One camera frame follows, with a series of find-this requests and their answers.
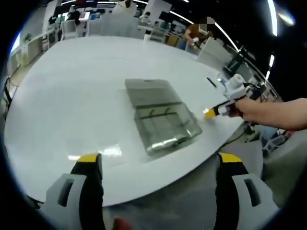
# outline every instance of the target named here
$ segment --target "round table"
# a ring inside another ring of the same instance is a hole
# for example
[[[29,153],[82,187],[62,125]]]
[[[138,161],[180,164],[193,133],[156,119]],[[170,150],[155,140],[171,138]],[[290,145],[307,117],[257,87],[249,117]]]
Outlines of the round table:
[[[30,69],[5,125],[5,146],[26,194],[44,202],[47,189],[75,160],[101,153],[103,206],[152,193],[213,155],[242,119],[203,120],[203,110],[225,100],[207,77],[218,72],[187,52],[124,37],[86,37],[55,44]],[[163,157],[149,156],[134,122],[125,79],[168,80],[202,134]]]

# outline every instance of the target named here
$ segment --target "yellow tip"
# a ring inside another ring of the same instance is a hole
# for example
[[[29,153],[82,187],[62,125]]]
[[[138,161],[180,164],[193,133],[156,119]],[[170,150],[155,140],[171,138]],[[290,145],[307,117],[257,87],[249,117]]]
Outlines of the yellow tip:
[[[211,117],[215,117],[215,111],[214,109],[209,110],[208,112],[206,112],[205,118],[211,118]]]

